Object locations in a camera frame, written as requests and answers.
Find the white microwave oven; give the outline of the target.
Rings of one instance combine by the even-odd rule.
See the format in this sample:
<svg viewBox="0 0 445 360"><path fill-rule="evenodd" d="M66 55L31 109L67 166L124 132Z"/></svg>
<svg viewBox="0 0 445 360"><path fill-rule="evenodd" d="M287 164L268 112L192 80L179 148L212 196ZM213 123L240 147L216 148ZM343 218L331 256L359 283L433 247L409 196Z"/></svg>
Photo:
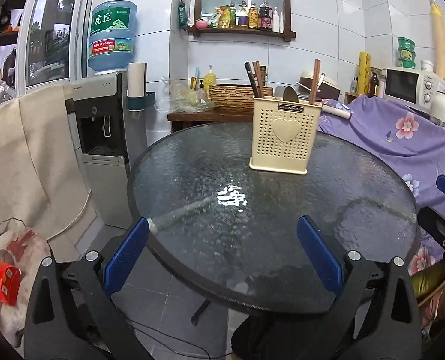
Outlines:
<svg viewBox="0 0 445 360"><path fill-rule="evenodd" d="M436 94L444 89L445 82L434 72L389 67L386 69L383 98L430 114Z"/></svg>

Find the white water dispenser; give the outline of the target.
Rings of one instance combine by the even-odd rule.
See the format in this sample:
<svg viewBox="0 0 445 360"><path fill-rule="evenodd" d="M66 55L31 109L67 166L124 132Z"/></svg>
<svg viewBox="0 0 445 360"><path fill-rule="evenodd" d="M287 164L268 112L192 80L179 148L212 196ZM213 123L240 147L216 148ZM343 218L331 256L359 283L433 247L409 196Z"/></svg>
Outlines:
<svg viewBox="0 0 445 360"><path fill-rule="evenodd" d="M131 168L147 147L143 111L131 111L127 72L89 77L65 86L66 107L75 112L83 176L106 225L127 228Z"/></svg>

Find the cream plastic utensil holder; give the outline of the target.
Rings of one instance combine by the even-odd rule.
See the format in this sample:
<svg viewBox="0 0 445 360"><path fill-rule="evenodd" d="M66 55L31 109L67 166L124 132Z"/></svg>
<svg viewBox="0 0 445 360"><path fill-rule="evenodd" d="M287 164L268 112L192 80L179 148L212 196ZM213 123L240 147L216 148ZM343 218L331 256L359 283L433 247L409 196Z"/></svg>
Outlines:
<svg viewBox="0 0 445 360"><path fill-rule="evenodd" d="M322 107L271 97L253 99L253 170L305 175Z"/></svg>

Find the woven wicker basket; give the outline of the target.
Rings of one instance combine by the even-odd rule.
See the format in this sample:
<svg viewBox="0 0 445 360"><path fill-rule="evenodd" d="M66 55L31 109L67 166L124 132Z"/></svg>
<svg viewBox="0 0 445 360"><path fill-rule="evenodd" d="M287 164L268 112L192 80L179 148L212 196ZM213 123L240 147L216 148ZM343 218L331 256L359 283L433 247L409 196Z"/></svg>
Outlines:
<svg viewBox="0 0 445 360"><path fill-rule="evenodd" d="M252 111L253 91L250 85L211 85L209 99L216 108L227 111Z"/></svg>

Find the paper cup stack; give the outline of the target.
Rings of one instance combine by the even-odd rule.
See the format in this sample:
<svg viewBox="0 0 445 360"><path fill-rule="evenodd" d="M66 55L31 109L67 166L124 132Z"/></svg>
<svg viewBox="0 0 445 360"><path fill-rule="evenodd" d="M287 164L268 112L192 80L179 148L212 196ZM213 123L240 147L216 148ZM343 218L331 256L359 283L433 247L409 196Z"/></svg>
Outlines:
<svg viewBox="0 0 445 360"><path fill-rule="evenodd" d="M128 97L144 97L146 95L146 80L147 63L130 63L128 65Z"/></svg>

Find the brown wooden side table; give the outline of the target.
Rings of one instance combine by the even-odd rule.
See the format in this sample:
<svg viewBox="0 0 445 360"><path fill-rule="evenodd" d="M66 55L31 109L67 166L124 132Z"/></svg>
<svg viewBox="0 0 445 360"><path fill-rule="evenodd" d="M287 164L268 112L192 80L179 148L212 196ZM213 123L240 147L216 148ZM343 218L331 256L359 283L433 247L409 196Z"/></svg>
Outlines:
<svg viewBox="0 0 445 360"><path fill-rule="evenodd" d="M237 111L225 108L214 108L205 112L173 111L167 114L171 132L176 133L185 128L198 125L225 122L252 122L252 111Z"/></svg>

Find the red and white bag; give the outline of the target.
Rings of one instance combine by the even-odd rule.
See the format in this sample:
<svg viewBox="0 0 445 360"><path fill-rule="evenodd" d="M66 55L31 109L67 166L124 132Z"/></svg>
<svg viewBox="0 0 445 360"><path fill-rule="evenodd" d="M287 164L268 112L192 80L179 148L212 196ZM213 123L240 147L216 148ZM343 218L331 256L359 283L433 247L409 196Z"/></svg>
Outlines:
<svg viewBox="0 0 445 360"><path fill-rule="evenodd" d="M0 236L0 331L15 348L24 333L41 261L50 255L49 244L32 228L10 230Z"/></svg>

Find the wooden wall shelf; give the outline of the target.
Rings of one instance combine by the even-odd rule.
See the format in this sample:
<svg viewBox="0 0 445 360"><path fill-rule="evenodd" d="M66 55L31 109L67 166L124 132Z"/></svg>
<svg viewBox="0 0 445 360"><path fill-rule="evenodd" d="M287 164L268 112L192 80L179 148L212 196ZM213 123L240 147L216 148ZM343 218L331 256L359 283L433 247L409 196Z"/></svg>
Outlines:
<svg viewBox="0 0 445 360"><path fill-rule="evenodd" d="M231 33L296 39L292 30L292 0L194 0L194 37Z"/></svg>

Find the metal spoon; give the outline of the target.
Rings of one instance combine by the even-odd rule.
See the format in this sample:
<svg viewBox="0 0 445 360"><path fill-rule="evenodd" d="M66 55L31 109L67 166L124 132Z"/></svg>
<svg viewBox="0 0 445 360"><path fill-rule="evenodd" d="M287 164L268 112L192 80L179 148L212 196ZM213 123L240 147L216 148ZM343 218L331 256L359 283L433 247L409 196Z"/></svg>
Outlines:
<svg viewBox="0 0 445 360"><path fill-rule="evenodd" d="M299 102L298 93L292 86L286 86L283 91L283 101Z"/></svg>

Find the beige cloth cover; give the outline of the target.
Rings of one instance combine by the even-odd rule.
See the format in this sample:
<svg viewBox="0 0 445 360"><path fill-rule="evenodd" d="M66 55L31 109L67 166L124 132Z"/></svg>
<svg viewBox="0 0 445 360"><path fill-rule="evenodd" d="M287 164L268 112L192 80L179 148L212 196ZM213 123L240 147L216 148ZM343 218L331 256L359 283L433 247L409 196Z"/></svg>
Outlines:
<svg viewBox="0 0 445 360"><path fill-rule="evenodd" d="M96 218L77 162L65 85L45 87L0 105L0 235L25 225L56 258L79 256L76 244Z"/></svg>

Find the green stacked cups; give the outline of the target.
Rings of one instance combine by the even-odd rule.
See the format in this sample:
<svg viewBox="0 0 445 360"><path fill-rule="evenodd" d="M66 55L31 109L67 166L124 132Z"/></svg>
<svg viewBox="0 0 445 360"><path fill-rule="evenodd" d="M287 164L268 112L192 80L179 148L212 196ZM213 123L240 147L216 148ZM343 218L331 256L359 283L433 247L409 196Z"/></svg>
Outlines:
<svg viewBox="0 0 445 360"><path fill-rule="evenodd" d="M415 69L415 43L410 38L397 38L397 61L396 65L401 68Z"/></svg>

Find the round glass table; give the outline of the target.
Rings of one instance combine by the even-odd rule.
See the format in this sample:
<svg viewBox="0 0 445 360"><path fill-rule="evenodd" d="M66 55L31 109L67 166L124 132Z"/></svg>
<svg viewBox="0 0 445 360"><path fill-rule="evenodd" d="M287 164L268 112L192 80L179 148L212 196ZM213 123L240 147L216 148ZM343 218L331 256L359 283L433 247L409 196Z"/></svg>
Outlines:
<svg viewBox="0 0 445 360"><path fill-rule="evenodd" d="M156 227L149 247L203 297L247 312L323 314L334 301L298 242L308 215L345 250L387 263L420 242L416 202L373 154L318 133L304 175L249 166L252 125L206 124L166 136L134 164L131 213Z"/></svg>

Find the blue water bottle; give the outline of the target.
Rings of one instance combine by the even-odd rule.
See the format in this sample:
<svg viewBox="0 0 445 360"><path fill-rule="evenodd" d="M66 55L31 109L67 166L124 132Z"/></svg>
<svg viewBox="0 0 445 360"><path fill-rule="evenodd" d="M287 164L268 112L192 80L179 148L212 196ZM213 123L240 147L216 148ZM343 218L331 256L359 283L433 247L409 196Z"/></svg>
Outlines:
<svg viewBox="0 0 445 360"><path fill-rule="evenodd" d="M137 6L126 0L100 3L91 12L87 65L94 72L125 69L134 58Z"/></svg>

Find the yellow soap bottle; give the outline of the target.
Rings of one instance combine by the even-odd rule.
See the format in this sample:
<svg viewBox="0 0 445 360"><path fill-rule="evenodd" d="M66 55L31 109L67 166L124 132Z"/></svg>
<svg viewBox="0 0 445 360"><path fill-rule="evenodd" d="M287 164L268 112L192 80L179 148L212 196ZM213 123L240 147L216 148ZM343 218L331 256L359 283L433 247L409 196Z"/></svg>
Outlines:
<svg viewBox="0 0 445 360"><path fill-rule="evenodd" d="M217 77L212 69L212 65L209 66L208 72L203 78L203 87L206 94L209 94L209 89L211 86L215 86L217 83Z"/></svg>

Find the black gold-banded chopstick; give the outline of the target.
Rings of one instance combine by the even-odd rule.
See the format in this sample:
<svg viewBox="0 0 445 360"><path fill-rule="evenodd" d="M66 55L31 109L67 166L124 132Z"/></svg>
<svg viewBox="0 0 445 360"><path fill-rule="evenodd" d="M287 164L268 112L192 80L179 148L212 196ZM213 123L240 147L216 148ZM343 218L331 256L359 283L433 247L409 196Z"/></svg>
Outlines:
<svg viewBox="0 0 445 360"><path fill-rule="evenodd" d="M250 81L250 85L251 85L251 87L252 87L253 95L254 95L256 98L259 98L259 97L260 97L260 94L259 94L259 90L258 90L258 85L257 85L257 83L256 83L254 74L253 74L253 72L252 72L252 67L251 67L250 62L246 62L246 63L244 63L244 67L245 67L246 73L247 73L247 75L248 75L248 79L249 79L249 81Z"/></svg>

